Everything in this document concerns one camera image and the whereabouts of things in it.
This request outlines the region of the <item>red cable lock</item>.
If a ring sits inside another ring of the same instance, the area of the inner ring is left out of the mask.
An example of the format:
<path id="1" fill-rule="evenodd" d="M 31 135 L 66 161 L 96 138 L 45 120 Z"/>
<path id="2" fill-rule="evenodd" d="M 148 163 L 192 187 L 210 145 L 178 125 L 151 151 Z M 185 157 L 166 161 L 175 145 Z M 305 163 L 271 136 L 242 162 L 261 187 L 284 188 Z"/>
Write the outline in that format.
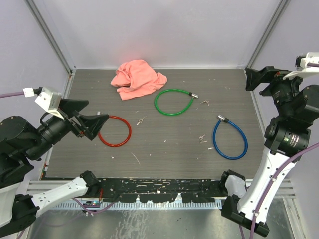
<path id="1" fill-rule="evenodd" d="M 112 147 L 112 148 L 121 147 L 121 146 L 125 145 L 130 140 L 130 138 L 132 136 L 132 127 L 125 119 L 123 119 L 123 118 L 121 118 L 119 116 L 109 115 L 109 118 L 119 120 L 119 121 L 123 122 L 127 126 L 128 135 L 127 135 L 126 139 L 124 141 L 122 141 L 121 143 L 118 143 L 118 144 L 110 144 L 110 143 L 106 142 L 103 139 L 103 137 L 102 137 L 102 135 L 100 133 L 98 133 L 98 138 L 104 145 L 106 145 L 108 147 Z"/>

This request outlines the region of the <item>red lock keys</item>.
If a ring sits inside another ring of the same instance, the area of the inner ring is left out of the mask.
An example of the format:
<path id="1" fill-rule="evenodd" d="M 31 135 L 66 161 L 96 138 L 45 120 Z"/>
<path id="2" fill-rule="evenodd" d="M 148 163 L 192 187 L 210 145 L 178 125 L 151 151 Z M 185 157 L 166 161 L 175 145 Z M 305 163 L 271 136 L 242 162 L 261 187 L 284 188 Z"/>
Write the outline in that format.
<path id="1" fill-rule="evenodd" d="M 143 121 L 144 121 L 145 117 L 140 118 L 136 124 L 136 126 L 139 126 Z"/>

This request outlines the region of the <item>green cable lock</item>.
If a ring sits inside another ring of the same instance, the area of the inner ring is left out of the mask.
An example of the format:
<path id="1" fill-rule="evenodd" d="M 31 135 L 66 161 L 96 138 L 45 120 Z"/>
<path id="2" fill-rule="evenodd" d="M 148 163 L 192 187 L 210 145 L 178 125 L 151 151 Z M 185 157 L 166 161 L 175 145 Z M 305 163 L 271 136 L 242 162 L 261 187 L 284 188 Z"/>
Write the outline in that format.
<path id="1" fill-rule="evenodd" d="M 187 104 L 187 106 L 186 106 L 184 109 L 182 109 L 181 111 L 178 111 L 178 112 L 175 112 L 175 113 L 165 112 L 165 111 L 163 111 L 163 110 L 159 107 L 159 105 L 158 105 L 158 99 L 159 99 L 159 97 L 160 97 L 161 95 L 163 95 L 163 94 L 165 94 L 165 93 L 168 93 L 168 92 L 179 92 L 179 93 L 187 94 L 187 95 L 189 95 L 189 96 L 191 97 L 191 100 L 189 101 L 189 103 Z M 177 116 L 177 115 L 180 115 L 180 114 L 184 113 L 185 111 L 187 111 L 187 110 L 191 107 L 191 105 L 192 105 L 194 99 L 198 99 L 198 98 L 199 98 L 199 95 L 197 95 L 197 94 L 195 94 L 195 93 L 193 93 L 193 92 L 189 92 L 189 91 L 182 90 L 182 89 L 167 89 L 167 90 L 163 90 L 163 91 L 159 92 L 159 93 L 155 96 L 154 106 L 155 106 L 155 109 L 156 109 L 159 113 L 161 113 L 161 114 L 163 114 L 163 115 L 165 115 L 165 116 Z"/>

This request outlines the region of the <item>blue lock keys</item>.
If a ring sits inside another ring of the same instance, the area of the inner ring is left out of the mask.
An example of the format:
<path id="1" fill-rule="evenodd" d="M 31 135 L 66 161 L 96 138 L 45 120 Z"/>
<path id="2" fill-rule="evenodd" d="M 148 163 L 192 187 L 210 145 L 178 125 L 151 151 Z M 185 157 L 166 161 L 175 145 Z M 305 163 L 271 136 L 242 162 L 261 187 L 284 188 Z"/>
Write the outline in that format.
<path id="1" fill-rule="evenodd" d="M 202 135 L 198 138 L 200 144 L 207 143 L 207 140 L 205 140 L 204 138 L 205 138 L 205 135 Z"/>

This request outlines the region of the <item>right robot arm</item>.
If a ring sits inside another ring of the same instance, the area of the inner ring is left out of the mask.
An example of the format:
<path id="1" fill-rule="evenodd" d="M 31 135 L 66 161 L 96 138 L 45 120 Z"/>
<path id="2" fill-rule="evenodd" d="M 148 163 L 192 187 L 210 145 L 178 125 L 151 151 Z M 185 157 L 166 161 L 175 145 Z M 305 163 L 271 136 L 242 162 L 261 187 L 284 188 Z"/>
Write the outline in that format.
<path id="1" fill-rule="evenodd" d="M 260 95 L 271 97 L 278 111 L 265 130 L 265 148 L 251 184 L 232 170 L 225 171 L 218 184 L 219 192 L 227 196 L 222 216 L 249 229 L 251 236 L 268 235 L 267 214 L 277 190 L 301 156 L 315 148 L 309 146 L 309 139 L 310 127 L 319 116 L 319 87 L 308 85 L 300 90 L 299 85 L 318 72 L 313 63 L 297 71 L 272 66 L 245 70 L 245 89 L 253 91 L 261 83 L 267 84 Z"/>

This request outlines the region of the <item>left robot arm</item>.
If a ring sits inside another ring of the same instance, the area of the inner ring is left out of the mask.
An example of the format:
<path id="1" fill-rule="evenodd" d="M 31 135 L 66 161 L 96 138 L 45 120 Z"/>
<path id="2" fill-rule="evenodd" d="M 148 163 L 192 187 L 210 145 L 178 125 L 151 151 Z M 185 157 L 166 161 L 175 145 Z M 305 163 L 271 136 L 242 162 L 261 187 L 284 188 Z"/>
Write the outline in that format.
<path id="1" fill-rule="evenodd" d="M 40 161 L 68 133 L 94 140 L 108 114 L 85 116 L 80 111 L 88 100 L 62 99 L 58 112 L 47 121 L 44 113 L 40 126 L 35 128 L 21 116 L 11 116 L 0 123 L 0 236 L 20 232 L 49 209 L 80 196 L 95 197 L 100 191 L 100 182 L 92 171 L 59 187 L 39 194 L 17 194 L 25 175 L 34 169 L 30 161 Z"/>

